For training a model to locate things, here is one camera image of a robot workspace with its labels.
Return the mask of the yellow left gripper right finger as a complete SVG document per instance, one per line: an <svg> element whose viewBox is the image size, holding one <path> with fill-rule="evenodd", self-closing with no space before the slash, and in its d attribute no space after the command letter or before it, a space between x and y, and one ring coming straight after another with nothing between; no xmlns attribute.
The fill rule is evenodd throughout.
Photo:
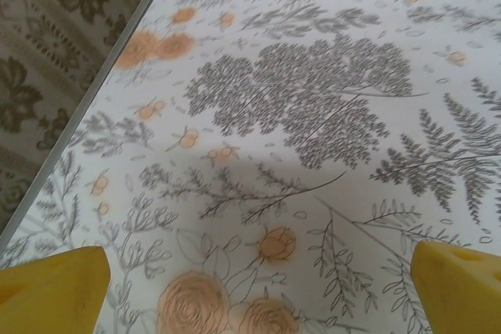
<svg viewBox="0 0 501 334"><path fill-rule="evenodd" d="M433 333L500 332L499 256L420 242L410 271Z"/></svg>

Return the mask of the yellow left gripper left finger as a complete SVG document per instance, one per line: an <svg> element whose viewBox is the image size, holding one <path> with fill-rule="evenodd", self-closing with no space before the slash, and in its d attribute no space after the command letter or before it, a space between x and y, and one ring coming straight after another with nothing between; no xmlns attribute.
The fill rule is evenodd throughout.
<svg viewBox="0 0 501 334"><path fill-rule="evenodd" d="M109 282L100 246L2 269L1 332L92 333Z"/></svg>

